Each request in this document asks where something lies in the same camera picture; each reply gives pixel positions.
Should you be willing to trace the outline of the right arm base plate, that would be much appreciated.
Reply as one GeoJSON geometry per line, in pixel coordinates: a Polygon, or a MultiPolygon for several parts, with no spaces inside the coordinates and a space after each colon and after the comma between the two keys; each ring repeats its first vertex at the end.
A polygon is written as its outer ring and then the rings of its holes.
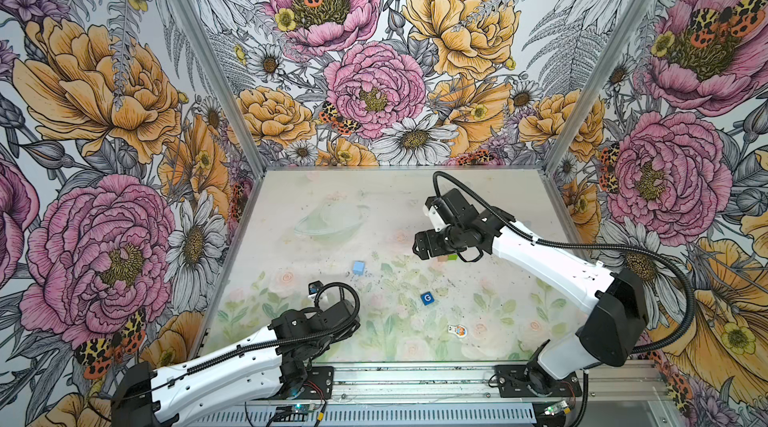
{"type": "Polygon", "coordinates": [[[496,365],[487,384],[502,398],[576,398],[583,393],[575,373],[558,380],[520,363],[496,365]]]}

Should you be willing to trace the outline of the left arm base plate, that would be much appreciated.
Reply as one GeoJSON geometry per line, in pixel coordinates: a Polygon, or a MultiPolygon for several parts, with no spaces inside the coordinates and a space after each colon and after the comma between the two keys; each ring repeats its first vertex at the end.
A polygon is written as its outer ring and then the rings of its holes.
{"type": "Polygon", "coordinates": [[[335,369],[332,366],[312,367],[307,378],[286,394],[290,400],[327,401],[332,398],[335,369]]]}

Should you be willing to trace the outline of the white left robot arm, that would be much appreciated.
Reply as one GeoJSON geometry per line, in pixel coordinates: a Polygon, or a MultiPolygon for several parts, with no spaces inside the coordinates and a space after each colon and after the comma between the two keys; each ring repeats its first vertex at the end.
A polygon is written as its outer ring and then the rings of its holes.
{"type": "Polygon", "coordinates": [[[291,398],[311,363],[359,328],[360,307],[288,310],[233,345],[177,365],[131,367],[111,399],[113,426],[188,426],[250,400],[291,398]]]}

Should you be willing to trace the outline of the light blue cube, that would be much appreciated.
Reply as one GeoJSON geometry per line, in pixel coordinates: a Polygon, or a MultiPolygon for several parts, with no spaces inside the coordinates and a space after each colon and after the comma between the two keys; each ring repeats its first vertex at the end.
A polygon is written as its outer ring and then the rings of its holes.
{"type": "Polygon", "coordinates": [[[352,273],[356,276],[362,276],[365,273],[366,264],[362,260],[355,260],[352,266],[352,273]]]}

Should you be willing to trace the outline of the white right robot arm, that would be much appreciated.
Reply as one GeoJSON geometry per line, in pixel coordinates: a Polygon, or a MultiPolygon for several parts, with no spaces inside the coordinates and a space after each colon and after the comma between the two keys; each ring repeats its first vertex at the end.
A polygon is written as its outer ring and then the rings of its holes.
{"type": "Polygon", "coordinates": [[[636,274],[590,263],[495,207],[478,211],[458,189],[428,197],[424,213],[432,227],[414,237],[419,258],[476,249],[518,265],[585,314],[581,326],[538,347],[514,384],[547,396],[578,370],[621,367],[631,356],[648,321],[643,283],[636,274]]]}

